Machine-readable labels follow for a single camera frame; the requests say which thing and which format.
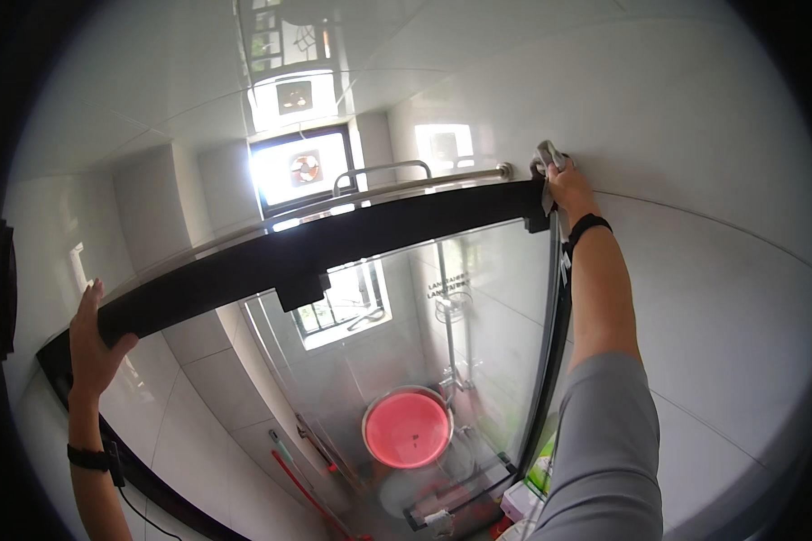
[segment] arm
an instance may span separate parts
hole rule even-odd
[[[601,215],[569,161],[550,168],[572,226]],[[628,270],[613,233],[587,229],[572,254],[574,352],[559,410],[547,505],[531,541],[660,539],[659,421],[641,364]]]
[[[550,185],[554,200],[574,227],[586,214],[602,215],[586,178],[568,160],[559,173],[551,164]],[[607,228],[587,229],[572,254],[572,320],[574,352],[571,372],[598,353],[624,352],[641,360],[637,349],[635,309],[623,252]]]
[[[120,361],[138,343],[135,335],[123,336],[108,349],[99,337],[97,310],[102,299],[102,282],[88,286],[78,313],[69,325],[69,350],[73,364],[73,387],[69,391],[69,445],[76,449],[102,451],[99,435],[99,396],[114,378]],[[123,510],[109,472],[69,466],[75,502],[87,535],[99,539],[131,539]]]

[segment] black cable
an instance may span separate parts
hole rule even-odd
[[[183,540],[183,539],[181,539],[179,536],[176,536],[176,535],[174,535],[173,533],[168,533],[168,532],[166,532],[165,530],[163,530],[162,528],[160,528],[159,526],[157,526],[157,525],[153,524],[153,523],[152,523],[152,522],[151,522],[151,521],[150,521],[150,520],[149,520],[149,519],[148,519],[148,518],[147,518],[145,515],[143,515],[143,514],[139,513],[139,512],[138,512],[138,509],[136,509],[135,507],[133,507],[133,506],[132,506],[132,504],[130,503],[130,500],[127,500],[127,499],[126,499],[126,494],[124,494],[124,489],[123,489],[123,488],[121,488],[120,486],[118,486],[118,490],[120,491],[120,495],[124,497],[124,501],[126,502],[126,504],[130,506],[130,509],[131,509],[132,511],[136,512],[136,514],[137,514],[137,515],[139,515],[141,518],[143,518],[145,522],[147,522],[149,525],[153,526],[153,527],[154,527],[154,528],[156,528],[157,530],[160,530],[162,533],[164,533],[165,535],[167,535],[167,536],[169,536],[169,537],[173,537],[173,538],[175,538],[175,539],[180,539],[180,541],[184,541],[184,540]]]

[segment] hand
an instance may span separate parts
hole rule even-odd
[[[114,379],[120,361],[138,344],[134,334],[125,334],[110,350],[102,341],[97,327],[102,294],[102,281],[97,278],[92,287],[87,286],[78,312],[69,324],[69,352],[73,363],[73,387],[69,394],[74,399],[95,403]]]
[[[547,180],[553,200],[568,213],[572,225],[583,215],[602,215],[595,203],[590,181],[575,169],[570,157],[565,158],[565,170],[561,173],[555,165],[548,164]]]

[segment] glass shower door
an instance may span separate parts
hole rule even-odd
[[[529,460],[557,261],[555,227],[515,220],[330,269],[325,298],[297,310],[273,290],[245,300],[282,391],[364,507],[384,509],[386,534],[443,509],[460,531],[498,513],[488,494]],[[368,449],[365,416],[418,388],[450,411],[448,444],[428,465],[392,468]]]

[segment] shower rail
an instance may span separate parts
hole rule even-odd
[[[364,167],[361,169],[349,169],[347,172],[337,177],[337,179],[334,181],[334,187],[331,189],[331,197],[340,197],[340,179],[363,175],[374,170],[396,169],[398,167],[421,167],[424,169],[424,172],[427,173],[426,179],[433,178],[433,174],[430,172],[430,167],[420,159],[411,159],[405,162],[396,162],[394,164],[373,165],[372,167]]]
[[[426,164],[420,160],[415,160],[417,163],[400,162],[397,164],[390,164],[379,166],[376,168],[366,168],[363,170],[350,170],[344,175],[360,174],[362,171],[376,170],[376,169],[390,169],[399,167],[401,165],[420,165],[427,167]],[[142,281],[149,281],[159,276],[165,275],[170,271],[175,270],[181,265],[196,259],[197,255],[204,254],[210,250],[219,248],[225,244],[234,243],[243,237],[251,234],[268,234],[268,231],[282,222],[294,219],[308,218],[312,216],[323,217],[321,214],[328,212],[333,207],[339,207],[353,203],[369,202],[369,204],[376,204],[379,202],[389,201],[394,197],[408,196],[414,194],[416,191],[423,191],[430,188],[442,188],[450,184],[468,183],[468,182],[487,182],[487,181],[502,181],[510,182],[513,180],[514,168],[507,162],[497,164],[494,169],[468,171],[465,173],[456,173],[454,175],[446,175],[444,177],[428,177],[427,179],[410,180],[404,183],[389,184],[386,186],[379,186],[377,188],[368,189],[367,191],[358,191],[345,196],[332,197],[324,201],[314,202],[304,207],[299,207],[292,211],[283,212],[278,215],[273,215],[269,218],[256,222],[253,225],[239,229],[229,234],[225,234],[212,241],[201,244],[197,247],[188,248],[181,252],[166,258],[164,261],[149,266],[138,272],[138,278]]]

